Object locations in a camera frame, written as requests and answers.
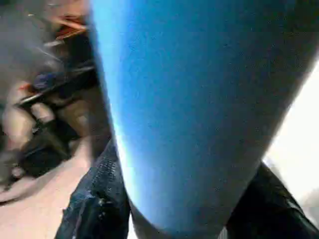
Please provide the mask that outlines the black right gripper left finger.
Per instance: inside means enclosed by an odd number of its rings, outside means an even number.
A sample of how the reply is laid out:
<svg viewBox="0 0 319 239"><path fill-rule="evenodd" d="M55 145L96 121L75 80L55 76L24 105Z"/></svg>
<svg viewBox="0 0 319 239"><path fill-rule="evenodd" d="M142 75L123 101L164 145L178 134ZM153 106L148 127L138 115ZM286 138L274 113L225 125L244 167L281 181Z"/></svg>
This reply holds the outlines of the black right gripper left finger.
<svg viewBox="0 0 319 239"><path fill-rule="evenodd" d="M58 239L126 239L130 205L116 146L110 140L63 211Z"/></svg>

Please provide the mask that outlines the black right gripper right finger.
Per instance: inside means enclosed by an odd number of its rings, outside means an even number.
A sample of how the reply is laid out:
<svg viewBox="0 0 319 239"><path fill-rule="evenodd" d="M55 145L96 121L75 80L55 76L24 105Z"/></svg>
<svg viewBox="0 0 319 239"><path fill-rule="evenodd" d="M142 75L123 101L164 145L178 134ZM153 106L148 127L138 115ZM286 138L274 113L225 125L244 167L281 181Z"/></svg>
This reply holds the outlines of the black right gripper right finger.
<svg viewBox="0 0 319 239"><path fill-rule="evenodd" d="M319 231L262 163L226 224L230 239L317 239Z"/></svg>

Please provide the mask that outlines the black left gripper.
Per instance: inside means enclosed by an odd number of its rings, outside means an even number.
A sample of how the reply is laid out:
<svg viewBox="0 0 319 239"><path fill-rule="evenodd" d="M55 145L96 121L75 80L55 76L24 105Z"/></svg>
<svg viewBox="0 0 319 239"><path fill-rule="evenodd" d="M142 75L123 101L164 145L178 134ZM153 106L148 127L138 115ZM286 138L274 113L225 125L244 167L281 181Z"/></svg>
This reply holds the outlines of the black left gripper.
<svg viewBox="0 0 319 239"><path fill-rule="evenodd" d="M24 176L40 177L70 159L77 142L87 134L92 162L110 140L110 126L88 37L62 41L56 70L41 71L30 85L32 96L18 107L34 126L31 139L23 145L18 167Z"/></svg>

